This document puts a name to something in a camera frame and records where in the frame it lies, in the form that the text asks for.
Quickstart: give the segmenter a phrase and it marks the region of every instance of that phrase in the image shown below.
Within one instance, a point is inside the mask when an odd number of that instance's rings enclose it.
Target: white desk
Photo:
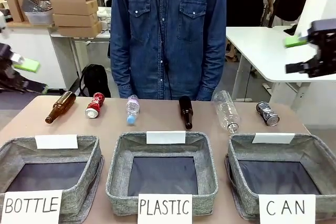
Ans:
[[[53,26],[10,22],[7,27],[8,37],[1,35],[0,42],[40,63],[37,73],[17,71],[30,80],[47,84],[50,89],[69,90],[77,79],[76,66],[69,44],[50,37]]]
[[[83,71],[83,67],[81,67],[81,59],[79,58],[78,54],[78,48],[76,47],[76,42],[77,41],[89,41],[91,43],[109,43],[110,41],[110,32],[109,31],[102,31],[100,34],[98,34],[95,38],[73,38],[73,37],[68,37],[68,36],[63,36],[59,34],[58,31],[54,31],[50,34],[52,38],[67,38],[69,40],[70,46],[71,46],[71,51],[73,58],[75,60],[76,64],[76,71],[78,72],[79,78],[81,77],[81,73]]]
[[[285,65],[300,61],[307,61],[316,54],[313,45],[285,48],[284,38],[287,35],[279,28],[267,27],[227,27],[226,37],[241,52],[232,98],[237,98],[238,88],[243,73],[243,65],[248,60],[253,67],[268,81],[276,83],[302,82],[298,90],[292,109],[296,110],[309,84],[316,81],[336,81],[336,74],[308,78],[307,74],[286,74]]]

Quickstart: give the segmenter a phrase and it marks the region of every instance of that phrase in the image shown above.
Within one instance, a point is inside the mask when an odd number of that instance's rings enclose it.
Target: plastic water bottle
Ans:
[[[135,94],[128,97],[126,109],[127,109],[127,123],[133,125],[138,117],[140,110],[139,99]]]
[[[237,133],[240,116],[229,93],[225,90],[218,91],[215,93],[213,100],[222,128],[227,129],[230,133]]]

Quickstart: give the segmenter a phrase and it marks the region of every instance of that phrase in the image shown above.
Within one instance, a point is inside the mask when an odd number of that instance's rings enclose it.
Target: dark brown bottle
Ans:
[[[76,95],[71,91],[65,92],[55,104],[52,106],[53,110],[46,118],[46,123],[52,123],[57,117],[65,114],[74,104]]]
[[[185,123],[185,128],[191,130],[193,127],[192,118],[194,115],[193,107],[191,106],[191,100],[186,95],[179,99],[181,116]]]

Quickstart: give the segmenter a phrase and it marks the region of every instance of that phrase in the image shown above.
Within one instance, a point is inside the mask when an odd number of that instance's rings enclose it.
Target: shirt pocket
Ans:
[[[130,26],[132,38],[146,41],[150,38],[150,1],[130,1]]]
[[[196,41],[203,38],[206,3],[198,1],[181,1],[177,38]]]

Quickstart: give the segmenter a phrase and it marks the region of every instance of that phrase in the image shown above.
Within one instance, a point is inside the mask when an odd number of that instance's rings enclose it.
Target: denim shirt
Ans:
[[[121,98],[211,99],[223,72],[226,0],[112,0],[111,16]]]

